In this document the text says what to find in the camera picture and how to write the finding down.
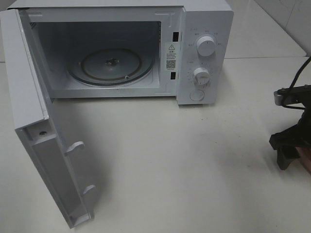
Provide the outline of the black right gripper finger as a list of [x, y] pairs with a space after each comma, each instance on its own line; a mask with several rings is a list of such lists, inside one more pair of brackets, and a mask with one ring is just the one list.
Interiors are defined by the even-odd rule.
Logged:
[[292, 161], [300, 158], [296, 148], [304, 146], [297, 126], [271, 135], [269, 143], [277, 151], [276, 162], [281, 170], [286, 170]]

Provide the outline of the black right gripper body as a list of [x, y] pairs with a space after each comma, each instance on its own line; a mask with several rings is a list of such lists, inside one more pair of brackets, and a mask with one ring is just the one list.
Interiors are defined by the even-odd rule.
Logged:
[[295, 129], [295, 143], [293, 148], [311, 148], [311, 108], [306, 108]]

